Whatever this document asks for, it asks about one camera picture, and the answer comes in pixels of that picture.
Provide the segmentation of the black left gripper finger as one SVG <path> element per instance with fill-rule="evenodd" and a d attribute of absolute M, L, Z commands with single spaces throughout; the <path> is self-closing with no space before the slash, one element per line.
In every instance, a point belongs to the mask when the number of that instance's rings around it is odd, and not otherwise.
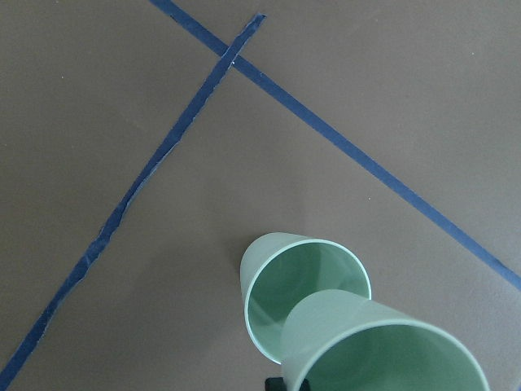
<path fill-rule="evenodd" d="M 265 391 L 286 391 L 282 377 L 269 377 L 265 380 Z"/>

